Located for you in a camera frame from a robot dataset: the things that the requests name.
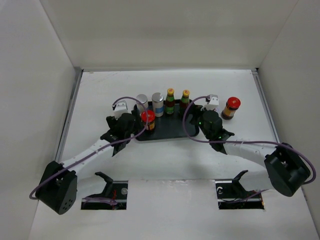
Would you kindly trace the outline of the red-lid chili sauce jar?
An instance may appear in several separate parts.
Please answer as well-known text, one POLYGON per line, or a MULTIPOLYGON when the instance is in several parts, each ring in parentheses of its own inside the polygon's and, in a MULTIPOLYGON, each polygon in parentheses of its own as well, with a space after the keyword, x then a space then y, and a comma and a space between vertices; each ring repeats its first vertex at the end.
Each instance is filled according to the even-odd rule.
POLYGON ((155 130, 155 113, 152 110, 144 111, 141 115, 141 120, 144 126, 146 126, 146 130, 148 132, 152 132, 155 130))

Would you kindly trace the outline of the red-lid dark sauce jar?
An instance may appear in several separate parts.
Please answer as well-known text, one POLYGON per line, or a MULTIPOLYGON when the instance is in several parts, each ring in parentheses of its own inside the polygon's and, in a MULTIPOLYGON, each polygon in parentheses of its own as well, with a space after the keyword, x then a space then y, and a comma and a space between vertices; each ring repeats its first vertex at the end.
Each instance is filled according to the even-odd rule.
POLYGON ((231 120, 234 117, 235 112, 239 109, 240 106, 241 106, 241 101, 239 98, 235 96, 230 97, 227 100, 223 111, 221 112, 221 117, 225 120, 231 120))

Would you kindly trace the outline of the silver-lid spice jar front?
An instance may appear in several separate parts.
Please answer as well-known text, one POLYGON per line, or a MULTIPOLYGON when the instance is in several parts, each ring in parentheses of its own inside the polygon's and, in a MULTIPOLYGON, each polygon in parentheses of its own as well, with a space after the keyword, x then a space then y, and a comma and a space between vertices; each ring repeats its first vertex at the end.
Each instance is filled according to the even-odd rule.
POLYGON ((148 97, 145 94, 139 94, 136 96, 136 99, 138 100, 136 102, 136 106, 139 114, 141 115, 149 107, 148 97))

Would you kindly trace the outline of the silver-lid spice jar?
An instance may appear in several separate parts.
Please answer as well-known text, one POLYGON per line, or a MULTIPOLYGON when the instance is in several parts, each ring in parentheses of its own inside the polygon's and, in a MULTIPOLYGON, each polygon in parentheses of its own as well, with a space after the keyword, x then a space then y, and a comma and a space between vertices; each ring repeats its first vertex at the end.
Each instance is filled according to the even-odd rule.
POLYGON ((149 107, 148 97, 145 94, 139 94, 136 96, 136 99, 138 100, 136 102, 136 106, 139 114, 141 115, 149 107))
POLYGON ((155 92, 152 95, 152 108, 157 118, 164 114, 164 97, 160 92, 155 92))

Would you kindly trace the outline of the green sauce bottle yellow cap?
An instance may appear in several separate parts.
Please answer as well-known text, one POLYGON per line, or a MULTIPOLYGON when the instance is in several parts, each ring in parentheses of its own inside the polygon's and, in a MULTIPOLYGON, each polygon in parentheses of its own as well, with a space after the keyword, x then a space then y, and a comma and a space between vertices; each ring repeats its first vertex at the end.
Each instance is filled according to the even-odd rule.
POLYGON ((167 95, 164 103, 164 112, 167 115, 172 115, 174 113, 175 108, 175 97, 174 97, 174 89, 169 88, 167 90, 167 95))

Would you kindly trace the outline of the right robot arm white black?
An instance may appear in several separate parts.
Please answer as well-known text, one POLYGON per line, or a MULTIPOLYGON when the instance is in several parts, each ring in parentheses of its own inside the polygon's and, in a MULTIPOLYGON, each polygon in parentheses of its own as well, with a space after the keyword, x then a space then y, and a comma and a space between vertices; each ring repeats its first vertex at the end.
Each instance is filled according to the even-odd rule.
POLYGON ((241 171, 232 179, 232 192, 238 198, 253 190, 276 190, 291 197, 307 181, 311 172, 302 158, 287 143, 252 142, 237 138, 223 128, 214 110, 196 106, 191 123, 198 126, 209 145, 225 155, 236 156, 262 166, 261 171, 241 171))

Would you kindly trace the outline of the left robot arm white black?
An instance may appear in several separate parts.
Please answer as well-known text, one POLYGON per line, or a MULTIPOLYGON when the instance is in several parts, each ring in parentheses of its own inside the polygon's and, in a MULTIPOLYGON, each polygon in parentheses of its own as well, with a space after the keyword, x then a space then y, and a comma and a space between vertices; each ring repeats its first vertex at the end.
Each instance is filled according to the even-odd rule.
POLYGON ((41 177, 39 185, 31 195, 59 215, 66 213, 77 198, 78 177, 86 166, 93 163, 98 156, 105 154, 112 158, 123 150, 140 129, 137 117, 123 113, 118 119, 106 118, 109 130, 96 143, 71 159, 62 163, 50 162, 41 177))

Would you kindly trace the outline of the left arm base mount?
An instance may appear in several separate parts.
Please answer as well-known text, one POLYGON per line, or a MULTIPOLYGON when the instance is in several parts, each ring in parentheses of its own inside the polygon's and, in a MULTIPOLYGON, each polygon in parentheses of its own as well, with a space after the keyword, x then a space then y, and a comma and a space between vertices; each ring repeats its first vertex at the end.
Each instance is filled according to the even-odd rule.
POLYGON ((100 193, 88 195, 81 200, 81 210, 126 210, 129 191, 128 181, 114 181, 99 171, 96 176, 102 178, 105 186, 100 193))

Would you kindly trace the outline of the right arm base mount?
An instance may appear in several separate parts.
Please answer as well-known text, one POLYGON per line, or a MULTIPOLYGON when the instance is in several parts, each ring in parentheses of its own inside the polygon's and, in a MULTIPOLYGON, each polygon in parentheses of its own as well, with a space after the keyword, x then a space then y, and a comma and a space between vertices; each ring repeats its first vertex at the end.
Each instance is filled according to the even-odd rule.
POLYGON ((264 210, 262 191, 247 191, 240 179, 248 172, 241 171, 234 178, 215 181, 217 205, 220 210, 264 210))

